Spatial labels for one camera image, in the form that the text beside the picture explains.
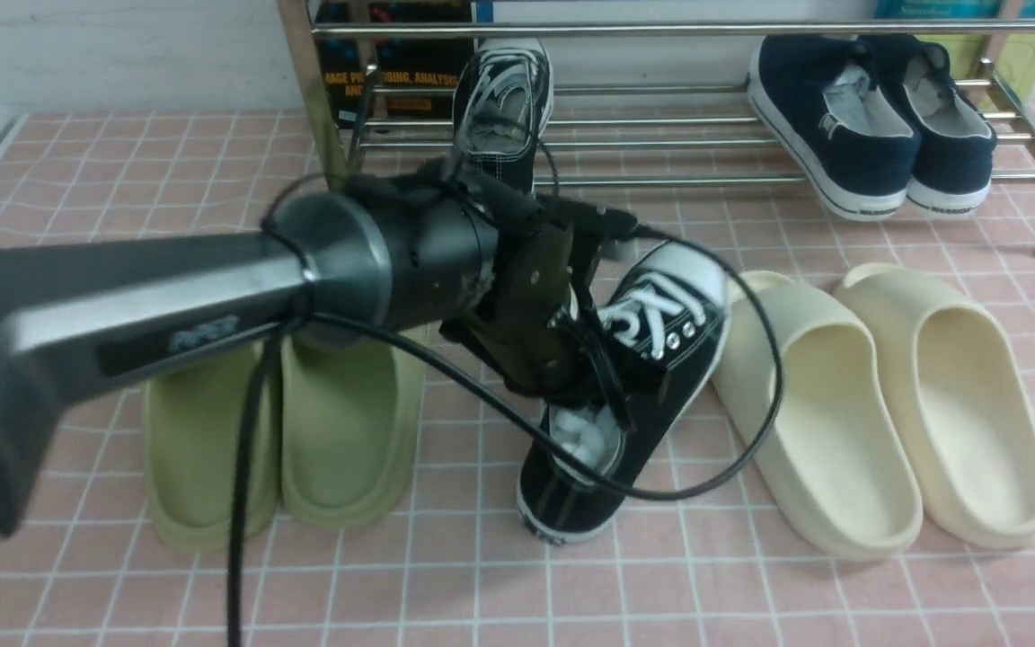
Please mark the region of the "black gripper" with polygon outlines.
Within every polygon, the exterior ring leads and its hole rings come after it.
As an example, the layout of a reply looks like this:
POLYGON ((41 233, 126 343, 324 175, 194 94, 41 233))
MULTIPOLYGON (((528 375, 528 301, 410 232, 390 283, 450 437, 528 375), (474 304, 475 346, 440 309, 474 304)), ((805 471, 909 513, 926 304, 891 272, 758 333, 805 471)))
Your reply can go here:
POLYGON ((576 287, 595 273, 608 242, 635 232, 635 216, 575 199, 538 197, 482 171, 463 171, 457 187, 485 208, 500 230, 486 294, 473 310, 446 319, 442 336, 457 343, 524 398, 590 401, 599 392, 621 431, 635 431, 627 393, 596 310, 580 310, 571 331, 555 323, 572 315, 576 287))

